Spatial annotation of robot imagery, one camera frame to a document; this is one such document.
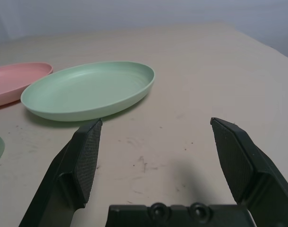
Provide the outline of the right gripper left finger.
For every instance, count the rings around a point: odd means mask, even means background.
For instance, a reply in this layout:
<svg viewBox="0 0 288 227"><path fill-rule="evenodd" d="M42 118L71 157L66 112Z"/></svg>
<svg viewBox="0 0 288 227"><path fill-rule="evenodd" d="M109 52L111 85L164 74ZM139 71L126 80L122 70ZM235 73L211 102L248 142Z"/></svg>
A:
<svg viewBox="0 0 288 227"><path fill-rule="evenodd" d="M21 227L68 227L89 201L97 167L101 119L81 126L51 162Z"/></svg>

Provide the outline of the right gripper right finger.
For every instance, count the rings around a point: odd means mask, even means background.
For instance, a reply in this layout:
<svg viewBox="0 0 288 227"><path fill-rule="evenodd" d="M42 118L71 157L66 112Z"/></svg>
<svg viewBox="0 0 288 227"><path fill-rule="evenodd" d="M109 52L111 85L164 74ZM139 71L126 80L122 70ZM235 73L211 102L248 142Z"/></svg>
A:
<svg viewBox="0 0 288 227"><path fill-rule="evenodd" d="M211 118L220 166L235 202L258 227L288 227L288 182L237 125Z"/></svg>

